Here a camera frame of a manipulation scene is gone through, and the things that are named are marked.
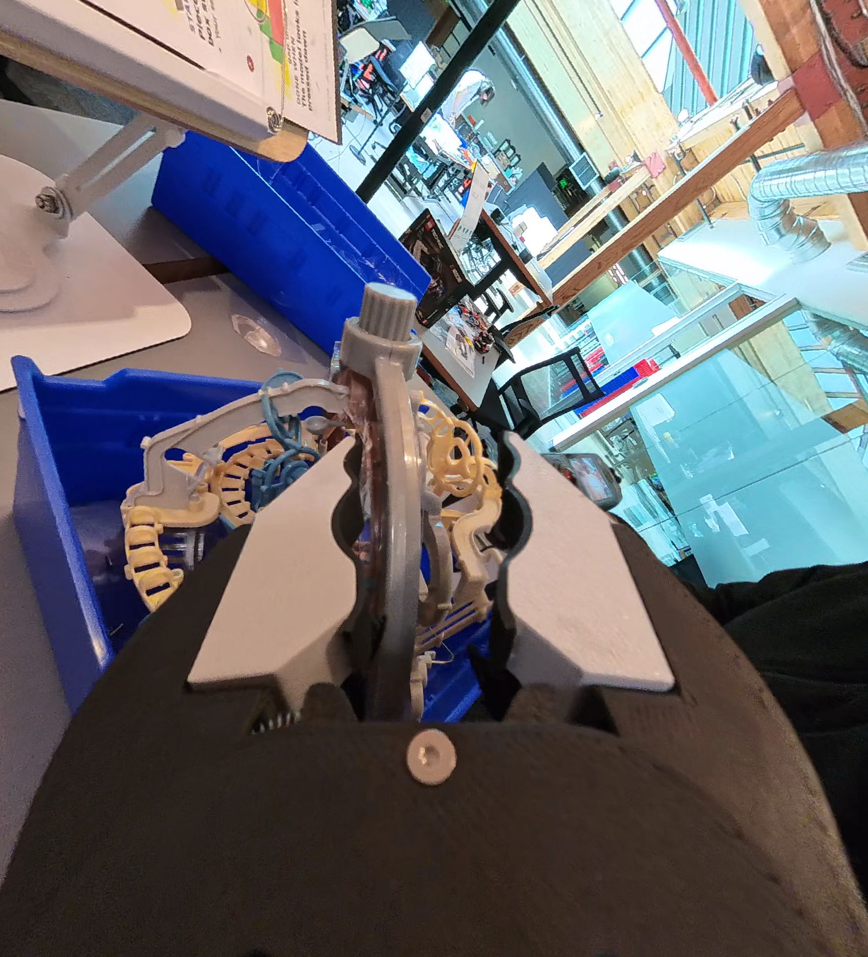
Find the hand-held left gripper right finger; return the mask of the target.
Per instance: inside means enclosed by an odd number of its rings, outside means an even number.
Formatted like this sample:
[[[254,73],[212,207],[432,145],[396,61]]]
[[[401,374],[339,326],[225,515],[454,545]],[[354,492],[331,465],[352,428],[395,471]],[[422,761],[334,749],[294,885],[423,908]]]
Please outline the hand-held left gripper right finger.
[[[475,676],[488,715],[542,685],[664,695],[676,679],[609,513],[516,434],[498,439],[501,554],[487,652]]]

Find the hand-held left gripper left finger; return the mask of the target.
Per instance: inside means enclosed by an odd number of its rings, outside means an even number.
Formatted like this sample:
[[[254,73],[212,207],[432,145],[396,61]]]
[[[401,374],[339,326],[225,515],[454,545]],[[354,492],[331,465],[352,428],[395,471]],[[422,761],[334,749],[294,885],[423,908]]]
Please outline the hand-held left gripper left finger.
[[[256,517],[186,680],[197,694],[260,689],[279,710],[312,709],[332,686],[342,712],[353,667],[343,628],[356,609],[357,570],[335,515],[357,492],[360,445],[346,437]]]

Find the plastic ball maze puzzle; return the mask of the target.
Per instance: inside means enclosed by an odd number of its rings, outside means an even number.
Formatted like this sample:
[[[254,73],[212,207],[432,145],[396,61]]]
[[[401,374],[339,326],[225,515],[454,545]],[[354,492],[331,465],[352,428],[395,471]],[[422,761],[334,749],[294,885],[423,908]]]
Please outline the plastic ball maze puzzle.
[[[274,378],[143,437],[143,478],[120,507],[125,576],[154,613],[189,577],[169,557],[168,532],[198,535],[219,520],[250,531],[267,505],[355,437],[357,492],[335,515],[358,583],[342,635],[375,718],[419,719],[430,674],[444,664],[440,647],[491,608],[485,545],[500,514],[495,467],[476,432],[411,389],[421,352],[416,306],[402,289],[368,284],[359,314],[345,322],[331,380]]]

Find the small blue plastic bin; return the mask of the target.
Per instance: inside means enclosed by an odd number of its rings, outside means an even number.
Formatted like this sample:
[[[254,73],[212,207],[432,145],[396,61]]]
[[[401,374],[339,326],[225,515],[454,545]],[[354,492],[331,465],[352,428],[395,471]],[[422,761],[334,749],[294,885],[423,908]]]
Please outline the small blue plastic bin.
[[[126,578],[120,507],[127,489],[143,478],[141,439],[254,393],[235,382],[124,370],[104,382],[47,377],[22,357],[17,375],[21,427],[13,503],[23,555],[55,657],[65,699],[73,713],[87,708],[105,676],[129,671],[117,704],[137,704],[157,685],[154,663],[137,664],[139,652],[160,652],[167,682],[154,702],[198,703],[223,691],[193,693],[186,678],[213,612],[220,602],[248,530],[222,520],[198,535],[166,534],[168,554],[189,577],[166,605],[151,613]],[[344,683],[356,713],[369,720],[367,683]],[[262,727],[283,725],[302,712],[262,711]]]

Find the grey wood edged table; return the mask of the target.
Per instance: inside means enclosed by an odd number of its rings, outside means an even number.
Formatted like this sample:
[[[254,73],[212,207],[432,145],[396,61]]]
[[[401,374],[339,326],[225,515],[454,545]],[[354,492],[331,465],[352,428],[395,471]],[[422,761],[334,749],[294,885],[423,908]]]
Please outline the grey wood edged table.
[[[488,253],[483,275],[476,276],[452,247],[472,287],[468,296],[432,328],[415,323],[429,365],[474,410],[482,405],[495,370],[512,361],[516,335],[527,335],[554,308],[552,281],[499,216],[483,209],[473,230],[472,238],[481,241],[475,250]],[[453,234],[439,225],[450,243]]]

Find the colourful printed box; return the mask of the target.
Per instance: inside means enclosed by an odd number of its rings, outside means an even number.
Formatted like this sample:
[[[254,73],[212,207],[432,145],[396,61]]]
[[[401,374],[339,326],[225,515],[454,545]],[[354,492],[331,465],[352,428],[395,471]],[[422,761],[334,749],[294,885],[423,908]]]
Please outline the colourful printed box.
[[[400,243],[430,278],[419,294],[416,324],[432,328],[471,291],[461,262],[430,209],[423,209],[400,236]]]

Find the person's black clothing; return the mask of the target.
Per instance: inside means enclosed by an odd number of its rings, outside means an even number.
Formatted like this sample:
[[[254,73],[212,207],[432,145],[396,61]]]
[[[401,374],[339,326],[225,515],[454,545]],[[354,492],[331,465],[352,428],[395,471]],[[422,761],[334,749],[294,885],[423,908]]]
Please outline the person's black clothing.
[[[868,904],[868,560],[688,587],[797,731]]]

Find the large blue plastic bin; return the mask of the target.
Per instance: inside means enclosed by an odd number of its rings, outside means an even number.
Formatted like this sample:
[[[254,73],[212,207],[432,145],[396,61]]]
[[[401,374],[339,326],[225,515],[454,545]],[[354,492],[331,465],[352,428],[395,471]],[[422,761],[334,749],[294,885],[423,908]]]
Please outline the large blue plastic bin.
[[[188,132],[161,153],[152,205],[326,353],[368,283],[428,291],[428,272],[311,146],[276,162]]]

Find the black tripod pole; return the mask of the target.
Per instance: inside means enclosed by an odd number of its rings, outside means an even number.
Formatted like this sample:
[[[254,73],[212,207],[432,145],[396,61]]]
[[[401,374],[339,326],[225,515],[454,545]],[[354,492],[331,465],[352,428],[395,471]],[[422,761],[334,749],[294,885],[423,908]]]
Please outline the black tripod pole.
[[[385,184],[398,162],[403,159],[406,150],[420,136],[432,115],[442,107],[448,95],[463,78],[464,73],[486,49],[518,4],[518,1],[494,1],[486,6],[481,17],[472,26],[467,37],[440,72],[419,106],[401,124],[399,131],[358,186],[356,195],[364,203],[369,203],[379,188]]]

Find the printed instruction sheet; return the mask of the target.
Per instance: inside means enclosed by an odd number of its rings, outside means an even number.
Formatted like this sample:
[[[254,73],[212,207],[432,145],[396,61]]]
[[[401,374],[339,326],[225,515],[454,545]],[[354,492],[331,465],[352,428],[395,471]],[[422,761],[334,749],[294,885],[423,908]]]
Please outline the printed instruction sheet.
[[[332,1],[95,1],[90,6],[256,97],[276,125],[341,135]]]

